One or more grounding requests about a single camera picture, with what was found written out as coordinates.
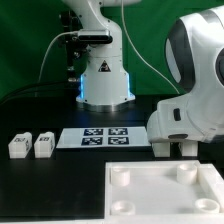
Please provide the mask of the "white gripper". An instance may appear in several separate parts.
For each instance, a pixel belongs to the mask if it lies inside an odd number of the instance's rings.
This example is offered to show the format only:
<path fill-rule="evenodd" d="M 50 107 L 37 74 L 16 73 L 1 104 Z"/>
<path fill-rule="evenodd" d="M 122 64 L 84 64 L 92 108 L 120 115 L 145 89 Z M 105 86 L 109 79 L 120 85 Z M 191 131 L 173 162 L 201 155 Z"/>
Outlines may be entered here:
<path fill-rule="evenodd" d="M 224 141 L 224 90 L 196 90 L 160 101 L 147 134 L 151 143 Z"/>

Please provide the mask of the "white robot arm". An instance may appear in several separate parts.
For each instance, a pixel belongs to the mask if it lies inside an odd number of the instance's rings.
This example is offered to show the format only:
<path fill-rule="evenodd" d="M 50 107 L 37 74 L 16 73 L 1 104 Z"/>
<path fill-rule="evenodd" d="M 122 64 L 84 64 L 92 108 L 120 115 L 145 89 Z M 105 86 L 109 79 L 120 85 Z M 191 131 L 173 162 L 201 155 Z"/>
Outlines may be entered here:
<path fill-rule="evenodd" d="M 124 25 L 102 15 L 103 7 L 140 0 L 62 0 L 82 28 L 71 34 L 87 45 L 79 104 L 93 110 L 114 108 L 135 99 L 122 63 Z M 184 93 L 161 100 L 147 122 L 148 140 L 224 141 L 224 5 L 178 18 L 163 44 L 170 82 Z"/>

